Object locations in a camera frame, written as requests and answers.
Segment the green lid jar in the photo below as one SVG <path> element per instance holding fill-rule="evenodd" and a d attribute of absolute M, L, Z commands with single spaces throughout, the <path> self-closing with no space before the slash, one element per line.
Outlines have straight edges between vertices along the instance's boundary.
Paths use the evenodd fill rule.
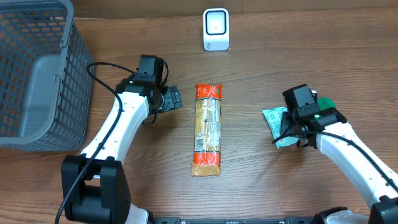
<path fill-rule="evenodd" d="M 317 102 L 321 110 L 336 108 L 335 103 L 330 98 L 319 98 Z"/>

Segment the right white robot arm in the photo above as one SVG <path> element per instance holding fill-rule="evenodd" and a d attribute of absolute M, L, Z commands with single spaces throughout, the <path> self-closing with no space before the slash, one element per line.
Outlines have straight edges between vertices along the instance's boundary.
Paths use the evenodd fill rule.
<path fill-rule="evenodd" d="M 336 109 L 299 116 L 303 108 L 282 115 L 281 138 L 297 137 L 332 160 L 356 187 L 370 214 L 345 207 L 316 214 L 314 223 L 397 223 L 397 173 L 360 140 L 352 125 Z"/>

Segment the dark grey plastic basket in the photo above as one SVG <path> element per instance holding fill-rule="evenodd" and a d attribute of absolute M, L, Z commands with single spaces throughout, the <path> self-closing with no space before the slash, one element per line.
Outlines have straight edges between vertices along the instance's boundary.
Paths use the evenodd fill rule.
<path fill-rule="evenodd" d="M 1 2 L 1 146 L 72 151 L 86 140 L 93 61 L 70 1 Z"/>

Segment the spaghetti pack orange ends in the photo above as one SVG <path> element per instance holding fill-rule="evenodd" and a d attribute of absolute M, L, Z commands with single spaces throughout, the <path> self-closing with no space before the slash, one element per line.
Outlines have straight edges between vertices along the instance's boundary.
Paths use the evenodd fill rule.
<path fill-rule="evenodd" d="M 221 174 L 221 99 L 221 85 L 196 85 L 192 176 Z"/>

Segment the mint green wipes pack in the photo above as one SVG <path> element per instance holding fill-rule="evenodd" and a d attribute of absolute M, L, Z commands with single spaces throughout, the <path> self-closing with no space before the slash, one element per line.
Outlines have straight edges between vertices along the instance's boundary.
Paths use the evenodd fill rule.
<path fill-rule="evenodd" d="M 287 112 L 286 107 L 278 107 L 271 110 L 263 110 L 263 115 L 270 127 L 272 136 L 277 139 L 289 127 L 288 124 L 282 124 L 282 117 L 284 112 Z M 277 141 L 276 148 L 287 147 L 296 144 L 299 139 L 295 137 L 286 137 Z"/>

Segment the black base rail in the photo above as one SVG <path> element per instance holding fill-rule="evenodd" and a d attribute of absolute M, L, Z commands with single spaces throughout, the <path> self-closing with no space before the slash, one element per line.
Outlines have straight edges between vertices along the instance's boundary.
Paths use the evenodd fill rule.
<path fill-rule="evenodd" d="M 181 219 L 155 217 L 156 224 L 311 224 L 313 217 L 285 217 L 277 219 Z"/>

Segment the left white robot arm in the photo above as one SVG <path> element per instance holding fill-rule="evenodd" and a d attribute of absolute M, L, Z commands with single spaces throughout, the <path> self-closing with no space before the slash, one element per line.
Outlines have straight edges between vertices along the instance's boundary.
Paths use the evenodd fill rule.
<path fill-rule="evenodd" d="M 139 126 L 150 114 L 147 97 L 119 94 L 94 140 L 79 156 L 67 155 L 61 168 L 63 202 L 56 215 L 82 223 L 153 223 L 150 211 L 132 204 L 124 160 Z"/>

